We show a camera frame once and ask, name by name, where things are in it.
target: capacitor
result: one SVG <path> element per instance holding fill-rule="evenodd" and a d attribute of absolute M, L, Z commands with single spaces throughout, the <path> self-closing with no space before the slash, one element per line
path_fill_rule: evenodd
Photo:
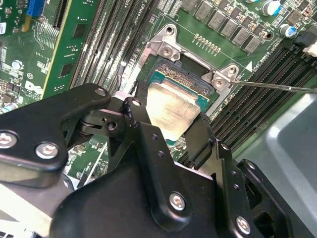
<path fill-rule="evenodd" d="M 253 3 L 253 2 L 258 2 L 259 0 L 245 0 L 247 3 Z"/>
<path fill-rule="evenodd" d="M 264 16 L 276 16 L 281 9 L 282 5 L 279 1 L 268 0 L 262 5 L 262 14 Z"/>
<path fill-rule="evenodd" d="M 19 106 L 16 103 L 9 103 L 0 110 L 0 114 L 11 112 L 15 109 L 18 109 L 18 107 Z"/>
<path fill-rule="evenodd" d="M 288 24 L 282 24 L 279 28 L 279 33 L 285 37 L 292 37 L 296 34 L 295 26 L 290 26 Z"/>

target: gray metal panel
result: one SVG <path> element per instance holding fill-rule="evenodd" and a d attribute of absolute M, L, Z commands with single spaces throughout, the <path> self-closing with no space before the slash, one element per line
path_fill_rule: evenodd
<path fill-rule="evenodd" d="M 303 96 L 236 158 L 242 159 L 259 166 L 317 237 L 317 95 Z"/>

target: blue connector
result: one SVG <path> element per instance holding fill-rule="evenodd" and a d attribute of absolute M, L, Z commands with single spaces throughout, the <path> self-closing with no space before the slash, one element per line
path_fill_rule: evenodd
<path fill-rule="evenodd" d="M 27 14 L 35 17 L 40 16 L 43 11 L 45 0 L 29 0 L 29 7 L 27 10 Z"/>

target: motherboard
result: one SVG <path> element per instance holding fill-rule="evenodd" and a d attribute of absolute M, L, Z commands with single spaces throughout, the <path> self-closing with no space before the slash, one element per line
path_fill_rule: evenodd
<path fill-rule="evenodd" d="M 313 87 L 316 40 L 314 0 L 0 0 L 1 113 L 85 83 L 134 95 L 143 82 L 174 160 L 186 164 L 199 113 L 237 156 L 302 94 L 230 81 Z M 80 187 L 107 164 L 96 136 L 65 173 Z"/>

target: screw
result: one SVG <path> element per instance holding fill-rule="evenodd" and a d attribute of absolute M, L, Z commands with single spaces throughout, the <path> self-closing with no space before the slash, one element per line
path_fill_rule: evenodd
<path fill-rule="evenodd" d="M 169 196 L 169 202 L 177 211 L 183 211 L 185 209 L 185 200 L 177 193 L 172 193 Z"/>
<path fill-rule="evenodd" d="M 222 145 L 222 147 L 223 147 L 223 149 L 225 149 L 225 150 L 229 150 L 229 148 L 228 148 L 228 146 L 226 145 L 226 144 L 221 144 Z"/>
<path fill-rule="evenodd" d="M 42 159 L 52 159 L 58 154 L 58 148 L 52 143 L 42 143 L 35 149 L 35 153 Z"/>
<path fill-rule="evenodd" d="M 164 49 L 163 51 L 165 56 L 169 56 L 170 55 L 170 50 L 168 48 Z"/>
<path fill-rule="evenodd" d="M 237 72 L 237 69 L 235 67 L 230 68 L 229 73 L 235 74 Z"/>
<path fill-rule="evenodd" d="M 243 217 L 237 217 L 236 219 L 237 225 L 244 234 L 249 235 L 251 233 L 250 225 Z"/>
<path fill-rule="evenodd" d="M 101 88 L 96 89 L 95 92 L 100 96 L 106 95 L 106 92 L 104 91 L 104 89 L 101 89 Z"/>
<path fill-rule="evenodd" d="M 220 88 L 222 86 L 222 82 L 219 80 L 216 82 L 216 87 Z"/>
<path fill-rule="evenodd" d="M 8 149 L 16 144 L 18 139 L 15 135 L 9 132 L 2 132 L 0 134 L 0 149 Z"/>
<path fill-rule="evenodd" d="M 248 166 L 249 166 L 251 169 L 253 169 L 253 170 L 256 169 L 256 167 L 254 166 L 254 164 L 252 164 L 251 162 L 248 162 L 247 164 L 248 164 Z"/>
<path fill-rule="evenodd" d="M 141 106 L 141 103 L 140 103 L 138 100 L 136 100 L 136 99 L 132 99 L 132 103 L 133 103 L 135 106 L 138 106 L 138 107 Z"/>

